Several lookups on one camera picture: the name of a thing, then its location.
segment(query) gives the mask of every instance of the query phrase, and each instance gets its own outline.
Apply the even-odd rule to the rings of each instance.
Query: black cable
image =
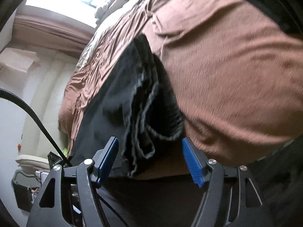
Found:
[[[121,217],[121,215],[119,213],[117,213],[117,211],[115,209],[113,209],[113,207],[107,203],[106,200],[104,200],[101,195],[98,194],[98,198],[100,199],[100,201],[102,201],[120,220],[121,222],[126,226],[129,227],[129,225],[127,224],[127,222]]]
[[[101,205],[99,207],[99,212],[100,212],[100,220],[101,220],[102,226],[111,227],[109,224],[109,221],[107,220],[107,217],[105,216],[105,213],[104,213]]]
[[[18,171],[17,173],[21,173],[23,176],[27,177],[27,178],[35,178],[39,183],[41,183],[41,179],[39,179],[36,175],[26,175],[25,172],[23,171]]]
[[[53,147],[55,148],[55,150],[58,152],[58,154],[61,156],[61,158],[63,159],[63,161],[68,165],[68,166],[72,166],[72,164],[69,162],[69,160],[65,157],[64,153],[60,150],[60,148],[58,147],[58,145],[56,144],[56,142],[53,140],[53,138],[51,137],[51,135],[48,133],[48,131],[45,129],[44,125],[42,124],[42,122],[40,121],[40,119],[38,118],[37,114],[33,111],[33,109],[31,109],[31,107],[29,105],[26,104],[25,101],[23,101],[22,99],[20,99],[18,96],[16,96],[14,93],[0,88],[0,98],[3,98],[5,100],[11,101],[14,104],[16,104],[17,106],[19,106],[20,108],[22,108],[25,112],[28,113],[28,115],[30,115],[30,117],[35,121],[35,123],[38,125],[38,127],[40,128],[40,130],[42,131],[42,133],[46,136],[46,138],[50,141],[50,143],[53,145]]]

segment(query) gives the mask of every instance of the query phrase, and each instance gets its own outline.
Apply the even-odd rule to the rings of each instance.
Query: metal pivot screw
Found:
[[[54,171],[58,171],[61,169],[61,165],[55,165],[53,169]]]
[[[246,167],[246,166],[240,166],[240,169],[241,169],[242,171],[247,171],[247,167]]]
[[[86,159],[86,160],[84,161],[84,164],[86,164],[86,165],[90,165],[91,163],[93,163],[93,160],[92,160],[92,159]]]
[[[210,165],[215,165],[217,161],[215,159],[209,159],[209,164]]]

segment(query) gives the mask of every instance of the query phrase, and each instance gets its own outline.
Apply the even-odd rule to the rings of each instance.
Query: brown bedsheet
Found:
[[[245,0],[146,0],[101,38],[70,79],[60,126],[77,135],[115,62],[144,33],[194,144],[225,165],[252,162],[303,133],[303,42]],[[180,144],[140,178],[187,173]]]

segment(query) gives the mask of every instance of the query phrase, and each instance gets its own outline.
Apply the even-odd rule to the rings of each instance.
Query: wall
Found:
[[[0,87],[13,92],[30,104],[56,52],[14,42],[10,42],[8,46],[35,51],[40,59],[30,66],[27,74],[10,70],[5,66],[0,70]],[[26,226],[28,213],[17,207],[11,180],[14,172],[19,169],[15,158],[18,155],[17,144],[21,142],[25,117],[26,113],[21,108],[9,101],[0,99],[0,198],[20,227]]]
[[[13,30],[13,22],[14,22],[15,14],[16,11],[13,12],[13,14],[10,16],[10,18],[4,25],[2,31],[0,31],[0,52],[12,39],[12,30]]]

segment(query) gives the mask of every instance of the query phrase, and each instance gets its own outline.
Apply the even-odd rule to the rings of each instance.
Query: curtain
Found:
[[[79,58],[93,34],[62,21],[16,15],[12,38]]]

